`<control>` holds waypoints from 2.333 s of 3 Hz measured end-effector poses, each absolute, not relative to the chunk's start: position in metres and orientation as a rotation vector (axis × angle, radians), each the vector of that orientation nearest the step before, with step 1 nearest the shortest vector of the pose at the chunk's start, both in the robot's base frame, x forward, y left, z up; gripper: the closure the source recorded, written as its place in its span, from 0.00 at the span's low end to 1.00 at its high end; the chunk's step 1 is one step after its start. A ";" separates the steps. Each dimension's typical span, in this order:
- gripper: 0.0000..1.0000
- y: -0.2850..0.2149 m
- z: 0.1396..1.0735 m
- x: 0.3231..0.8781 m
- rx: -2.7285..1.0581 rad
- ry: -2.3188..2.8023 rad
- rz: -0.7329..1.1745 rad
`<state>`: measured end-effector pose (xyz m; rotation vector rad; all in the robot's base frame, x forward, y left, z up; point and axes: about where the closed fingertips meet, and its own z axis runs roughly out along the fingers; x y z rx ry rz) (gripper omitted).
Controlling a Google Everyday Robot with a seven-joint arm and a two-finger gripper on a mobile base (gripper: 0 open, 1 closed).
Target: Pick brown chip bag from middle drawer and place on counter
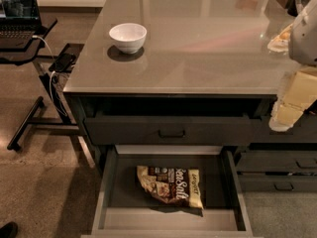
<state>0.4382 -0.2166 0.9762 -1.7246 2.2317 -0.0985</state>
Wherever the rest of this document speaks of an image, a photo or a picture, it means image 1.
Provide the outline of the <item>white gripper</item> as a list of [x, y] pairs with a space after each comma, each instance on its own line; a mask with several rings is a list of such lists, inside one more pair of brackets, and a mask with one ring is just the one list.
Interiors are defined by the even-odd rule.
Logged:
[[302, 116], [295, 108], [309, 108], [317, 100], [317, 68], [303, 66], [282, 80], [278, 102], [273, 105], [268, 126], [275, 132], [286, 132]]

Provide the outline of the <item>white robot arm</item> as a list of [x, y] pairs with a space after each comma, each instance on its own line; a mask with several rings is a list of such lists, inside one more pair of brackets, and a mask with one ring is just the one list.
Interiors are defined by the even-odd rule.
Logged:
[[285, 132], [317, 100], [317, 0], [310, 0], [267, 48], [288, 51], [289, 57], [301, 64], [281, 85], [268, 122], [271, 130]]

